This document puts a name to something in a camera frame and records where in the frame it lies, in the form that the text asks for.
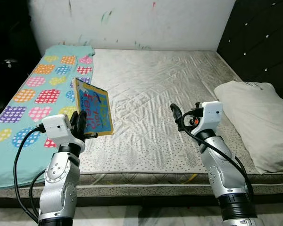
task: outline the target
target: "white mattress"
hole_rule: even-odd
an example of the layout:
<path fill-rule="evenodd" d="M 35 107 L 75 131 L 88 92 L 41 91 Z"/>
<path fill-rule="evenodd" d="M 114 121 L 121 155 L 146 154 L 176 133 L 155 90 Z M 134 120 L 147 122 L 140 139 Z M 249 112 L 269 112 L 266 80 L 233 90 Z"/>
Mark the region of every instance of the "white mattress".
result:
<path fill-rule="evenodd" d="M 215 52 L 97 49 L 92 84 L 108 90 L 115 134 L 86 141 L 78 196 L 212 194 L 199 147 L 177 131 L 169 106 L 185 112 L 216 100 L 213 89 L 231 80 L 241 81 Z M 244 164 L 255 194 L 283 193 L 283 173 L 260 175 L 225 115 L 217 134 Z M 28 197 L 28 188 L 20 193 Z"/>
<path fill-rule="evenodd" d="M 240 78 L 214 52 L 97 49 L 92 84 L 108 91 L 115 134 L 86 142 L 81 173 L 205 173 L 197 143 L 177 131 L 170 104 L 186 112 L 216 100 L 213 89 L 231 80 Z M 218 134 L 258 173 L 226 117 Z"/>

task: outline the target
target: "tiled floor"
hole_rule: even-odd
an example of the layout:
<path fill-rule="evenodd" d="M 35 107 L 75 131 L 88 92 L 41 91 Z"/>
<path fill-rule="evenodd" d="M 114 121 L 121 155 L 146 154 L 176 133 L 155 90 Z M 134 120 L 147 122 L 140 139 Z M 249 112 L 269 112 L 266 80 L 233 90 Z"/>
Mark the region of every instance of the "tiled floor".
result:
<path fill-rule="evenodd" d="M 265 226 L 283 226 L 283 203 L 256 206 Z M 218 207 L 142 208 L 109 206 L 76 208 L 74 226 L 220 226 Z M 0 226 L 36 225 L 20 209 L 0 209 Z"/>

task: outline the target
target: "pillowcase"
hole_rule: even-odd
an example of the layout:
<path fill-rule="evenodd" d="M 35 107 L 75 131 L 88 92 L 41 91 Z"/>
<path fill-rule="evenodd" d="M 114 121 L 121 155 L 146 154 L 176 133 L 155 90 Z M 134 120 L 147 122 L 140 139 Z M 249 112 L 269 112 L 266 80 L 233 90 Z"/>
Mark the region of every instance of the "pillowcase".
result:
<path fill-rule="evenodd" d="M 214 92 L 258 172 L 283 171 L 283 100 L 272 84 L 230 81 Z"/>

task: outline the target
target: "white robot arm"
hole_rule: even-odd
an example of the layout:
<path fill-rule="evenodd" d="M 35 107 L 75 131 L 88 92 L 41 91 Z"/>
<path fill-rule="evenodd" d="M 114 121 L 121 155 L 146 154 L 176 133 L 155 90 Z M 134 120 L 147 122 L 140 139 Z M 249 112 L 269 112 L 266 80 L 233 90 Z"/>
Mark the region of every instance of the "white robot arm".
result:
<path fill-rule="evenodd" d="M 175 104 L 171 104 L 171 110 L 178 131 L 185 131 L 200 145 L 202 163 L 221 208 L 223 225 L 263 226 L 250 200 L 253 191 L 242 163 L 224 140 L 215 135 L 221 120 L 222 104 L 218 101 L 196 103 L 196 108 L 183 115 Z M 186 115 L 192 116 L 189 126 L 184 124 Z"/>
<path fill-rule="evenodd" d="M 49 139 L 58 149 L 45 170 L 45 186 L 40 196 L 40 226 L 71 226 L 76 206 L 76 185 L 80 177 L 79 155 L 85 149 L 83 135 L 86 112 L 75 112 L 69 121 L 59 114 L 42 120 Z"/>

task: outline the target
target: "white wall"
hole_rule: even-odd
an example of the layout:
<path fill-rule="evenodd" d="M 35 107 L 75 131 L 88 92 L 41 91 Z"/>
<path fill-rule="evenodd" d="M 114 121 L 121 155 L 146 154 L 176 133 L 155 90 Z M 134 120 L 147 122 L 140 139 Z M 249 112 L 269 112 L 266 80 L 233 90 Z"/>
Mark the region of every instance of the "white wall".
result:
<path fill-rule="evenodd" d="M 216 50 L 235 0 L 31 0 L 44 53 L 63 43 L 94 48 Z"/>

